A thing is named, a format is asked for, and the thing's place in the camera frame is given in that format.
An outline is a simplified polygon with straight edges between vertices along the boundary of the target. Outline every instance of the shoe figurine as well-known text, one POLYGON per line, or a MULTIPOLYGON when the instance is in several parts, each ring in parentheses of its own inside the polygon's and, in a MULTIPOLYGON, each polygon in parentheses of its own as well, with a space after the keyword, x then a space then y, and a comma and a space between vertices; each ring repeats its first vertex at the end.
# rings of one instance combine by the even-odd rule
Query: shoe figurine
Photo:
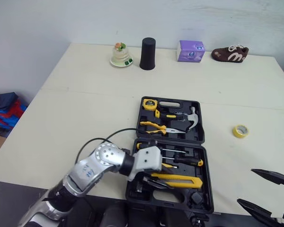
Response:
POLYGON ((214 49, 212 57, 216 61, 227 61, 241 63, 248 54, 248 48, 241 45, 234 45, 225 48, 214 49))
POLYGON ((126 67, 133 63, 133 57, 130 56, 128 48, 124 43, 115 44, 110 63, 117 67, 126 67))

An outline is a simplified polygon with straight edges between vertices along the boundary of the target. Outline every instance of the tape roll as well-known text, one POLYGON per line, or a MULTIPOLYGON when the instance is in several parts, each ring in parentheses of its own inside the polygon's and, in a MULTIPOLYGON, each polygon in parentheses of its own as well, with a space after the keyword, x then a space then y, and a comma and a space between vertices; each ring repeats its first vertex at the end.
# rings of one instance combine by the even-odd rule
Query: tape roll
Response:
POLYGON ((249 134, 249 131, 246 126, 239 124, 233 128, 232 133, 237 138, 244 138, 249 134))

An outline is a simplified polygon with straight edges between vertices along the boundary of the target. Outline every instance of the white wall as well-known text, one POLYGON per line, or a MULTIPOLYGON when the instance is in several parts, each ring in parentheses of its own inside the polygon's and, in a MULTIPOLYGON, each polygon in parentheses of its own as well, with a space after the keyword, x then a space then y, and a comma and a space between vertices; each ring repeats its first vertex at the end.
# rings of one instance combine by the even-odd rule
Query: white wall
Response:
POLYGON ((163 48, 242 44, 284 70, 284 0, 0 0, 0 91, 30 101, 69 42, 140 46, 147 36, 163 48))

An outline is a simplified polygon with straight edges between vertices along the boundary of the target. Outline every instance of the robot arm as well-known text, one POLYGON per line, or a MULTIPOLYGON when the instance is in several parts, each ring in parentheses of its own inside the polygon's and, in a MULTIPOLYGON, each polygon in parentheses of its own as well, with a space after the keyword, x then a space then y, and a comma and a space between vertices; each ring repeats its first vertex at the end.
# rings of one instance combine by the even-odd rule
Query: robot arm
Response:
POLYGON ((49 189, 23 216, 18 227, 57 227, 75 204, 102 178, 119 172, 132 181, 138 172, 161 170, 162 156, 157 147, 140 149, 130 156, 115 144, 102 143, 87 158, 78 162, 52 189, 49 189))

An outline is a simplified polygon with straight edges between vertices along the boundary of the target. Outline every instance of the purple box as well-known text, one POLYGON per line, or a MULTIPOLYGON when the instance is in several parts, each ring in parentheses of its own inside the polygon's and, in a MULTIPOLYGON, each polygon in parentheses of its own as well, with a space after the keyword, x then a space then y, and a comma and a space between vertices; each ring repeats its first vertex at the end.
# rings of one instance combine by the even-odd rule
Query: purple box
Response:
POLYGON ((177 48, 178 61, 200 62, 205 52, 201 41, 180 40, 177 48))

